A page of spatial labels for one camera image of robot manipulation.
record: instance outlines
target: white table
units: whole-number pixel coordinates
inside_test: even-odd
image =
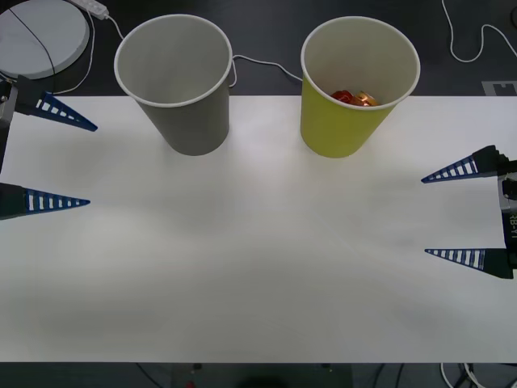
[[[203,157],[130,98],[62,100],[97,133],[16,115],[2,181],[92,203],[0,222],[0,361],[515,361],[517,280],[423,251],[504,247],[496,179],[420,179],[517,158],[516,98],[409,98],[344,159],[298,97],[233,97]]]

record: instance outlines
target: cable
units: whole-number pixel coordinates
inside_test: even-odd
[[[472,373],[470,371],[470,367],[469,367],[469,364],[463,364],[463,366],[465,367],[465,372],[468,374],[468,376],[470,377],[470,380],[472,380],[472,382],[474,383],[474,385],[477,387],[477,388],[486,388],[485,386],[482,386],[479,381],[476,379],[476,376],[474,376],[474,373]]]
[[[91,37],[90,63],[88,64],[88,70],[86,71],[86,75],[76,86],[74,86],[71,89],[67,89],[66,91],[56,91],[55,93],[53,93],[54,95],[62,95],[63,93],[68,93],[69,91],[75,91],[78,87],[81,86],[81,84],[84,82],[84,80],[88,77],[88,74],[90,73],[91,62],[93,62],[93,60],[94,60],[95,25],[94,25],[94,20],[91,18],[90,12],[88,10],[86,10],[86,13],[88,14],[88,17],[90,18],[91,29],[93,30],[93,34]]]
[[[449,18],[449,13],[447,13],[447,8],[445,7],[445,0],[442,0],[442,7],[443,7],[443,12],[445,12],[445,16],[447,17],[447,21],[449,22],[449,27],[451,28],[451,45],[449,47],[449,49],[451,50],[451,54],[452,56],[457,60],[457,61],[460,61],[460,62],[463,62],[463,63],[469,63],[469,62],[474,62],[476,61],[479,56],[481,55],[481,53],[483,52],[483,47],[485,46],[485,27],[489,27],[489,28],[492,28],[493,30],[495,30],[496,32],[498,32],[499,34],[501,34],[502,38],[505,40],[506,44],[508,44],[508,47],[510,48],[510,50],[513,52],[513,54],[517,57],[517,52],[514,50],[513,47],[511,47],[511,44],[510,44],[510,41],[508,40],[508,38],[501,32],[501,30],[499,30],[498,28],[490,25],[490,24],[483,24],[482,27],[481,27],[481,47],[479,48],[479,53],[477,53],[477,55],[472,58],[472,59],[460,59],[459,57],[456,56],[456,54],[454,53],[454,49],[452,48],[452,45],[454,43],[454,30],[452,29],[452,22],[451,22],[451,18]]]
[[[258,60],[253,59],[253,58],[245,57],[244,55],[234,55],[233,58],[232,58],[233,83],[229,87],[234,87],[235,84],[237,83],[237,69],[235,68],[235,60],[239,59],[239,58],[246,59],[247,61],[250,61],[250,62],[258,63],[259,65],[272,65],[272,66],[279,67],[289,77],[293,77],[293,78],[297,79],[298,81],[302,82],[302,79],[300,77],[297,77],[296,75],[294,75],[292,73],[289,73],[282,65],[280,65],[278,63],[266,62],[266,61],[258,61]]]
[[[447,384],[449,388],[454,388],[454,386],[450,383],[450,381],[447,379],[447,376],[445,375],[445,370],[443,370],[443,362],[439,365],[439,371],[442,373],[442,379]]]
[[[113,22],[113,24],[115,24],[115,28],[116,31],[119,33],[120,39],[124,40],[124,35],[122,35],[122,32],[120,32],[119,25],[116,23],[116,21],[110,15],[106,15],[106,19],[110,19]]]
[[[25,26],[25,28],[32,34],[32,36],[34,36],[36,38],[36,40],[38,42],[40,42],[41,47],[43,47],[43,50],[45,50],[45,52],[47,53],[48,60],[50,61],[50,65],[52,66],[52,94],[54,94],[54,91],[55,91],[55,88],[56,88],[56,79],[55,79],[55,77],[56,77],[56,69],[54,68],[54,63],[52,62],[52,58],[50,57],[50,54],[48,53],[47,48],[45,47],[43,42],[41,42],[40,38],[38,38],[36,36],[36,34],[34,32],[32,32],[32,30],[17,16],[17,14],[11,8],[9,8],[9,11],[11,11],[11,14],[13,14],[15,16],[15,18],[17,20],[19,20],[19,22],[21,24],[23,24]]]
[[[398,383],[401,382],[401,375],[402,375],[402,370],[404,369],[404,365],[405,364],[401,364],[401,367],[398,369],[397,380],[395,381],[395,388],[398,388]]]
[[[373,379],[373,385],[372,388],[375,388],[377,386],[377,380],[379,380],[380,372],[382,372],[382,369],[384,369],[386,364],[381,364],[379,369],[375,372],[375,378]]]
[[[465,382],[465,380],[467,380],[467,381],[469,380],[469,376],[467,376],[465,369],[461,368],[461,364],[458,364],[458,368],[460,368],[461,375],[458,378],[458,380],[456,381],[456,384],[454,384],[454,388],[460,388],[463,385],[463,383]]]
[[[135,365],[138,367],[138,369],[149,379],[150,382],[154,384],[157,388],[163,388],[161,385],[159,385],[156,380],[154,380],[150,374],[148,374],[145,369],[142,367],[142,365],[138,364],[137,362]]]

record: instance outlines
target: floor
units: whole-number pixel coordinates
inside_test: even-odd
[[[162,388],[373,388],[378,364],[350,365],[201,365],[192,373],[192,364],[147,364],[145,370]],[[386,365],[376,388],[394,388],[399,364]],[[475,365],[481,384],[509,388],[517,368],[509,365]],[[456,364],[447,364],[446,373],[454,384],[460,376]],[[155,385],[134,364],[0,364],[0,386],[8,388],[154,388]],[[446,387],[437,364],[405,365],[399,388]]]

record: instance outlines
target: white cable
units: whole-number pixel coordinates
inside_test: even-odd
[[[113,24],[115,24],[115,28],[116,31],[119,33],[120,39],[124,40],[124,35],[122,35],[122,32],[120,32],[119,25],[116,23],[116,21],[110,15],[106,15],[106,19],[110,19],[113,22]]]
[[[272,65],[276,67],[280,67],[280,69],[286,73],[289,77],[293,77],[297,79],[298,81],[302,82],[302,79],[300,77],[297,77],[296,75],[289,73],[282,65],[274,62],[266,62],[266,61],[258,61],[253,58],[245,57],[244,55],[234,55],[232,58],[232,65],[233,65],[233,83],[229,87],[234,87],[237,83],[237,69],[235,68],[235,60],[238,58],[246,59],[247,61],[258,63],[260,65]]]
[[[517,57],[517,52],[514,50],[513,47],[511,47],[511,44],[510,44],[510,41],[508,40],[508,38],[501,32],[501,30],[499,30],[498,28],[496,28],[496,27],[494,27],[494,26],[492,26],[490,24],[483,24],[483,26],[481,27],[481,47],[479,48],[479,53],[477,53],[477,55],[474,58],[472,58],[472,59],[461,59],[461,58],[457,57],[456,54],[454,53],[454,49],[452,48],[452,45],[454,43],[454,30],[452,29],[451,18],[449,18],[449,13],[447,13],[447,8],[445,7],[445,0],[442,0],[442,7],[443,7],[443,12],[445,12],[445,16],[447,17],[447,21],[449,22],[449,27],[451,28],[451,45],[450,45],[449,48],[451,50],[452,56],[457,61],[460,61],[460,62],[463,62],[463,63],[469,63],[469,62],[474,62],[474,61],[476,61],[479,58],[479,56],[483,52],[483,47],[485,46],[485,27],[492,28],[496,32],[501,34],[501,36],[505,40],[506,44],[508,44],[508,47],[510,48],[510,50]]]
[[[449,388],[454,388],[454,386],[450,383],[450,381],[447,379],[447,376],[445,376],[445,371],[443,370],[443,362],[440,363],[439,365],[439,371],[442,373],[442,378],[443,380],[445,381],[445,384],[447,384],[447,386]]]
[[[486,388],[485,386],[482,386],[479,383],[479,381],[476,379],[476,376],[474,376],[474,373],[470,371],[468,364],[463,364],[463,366],[465,367],[465,372],[470,377],[470,380],[472,380],[472,382],[476,385],[477,388]]]
[[[86,79],[86,77],[88,77],[88,74],[90,73],[91,62],[94,60],[95,25],[94,25],[94,20],[91,18],[90,12],[88,10],[86,10],[86,13],[88,14],[88,17],[90,18],[91,28],[93,29],[93,34],[92,34],[92,37],[91,37],[90,63],[88,64],[88,70],[87,70],[86,75],[84,76],[84,78],[81,80],[81,82],[78,83],[76,86],[74,86],[71,89],[67,89],[66,91],[56,91],[56,92],[54,92],[54,95],[62,95],[63,93],[68,93],[69,91],[75,91],[78,87],[81,86],[81,84],[84,82],[84,80]]]

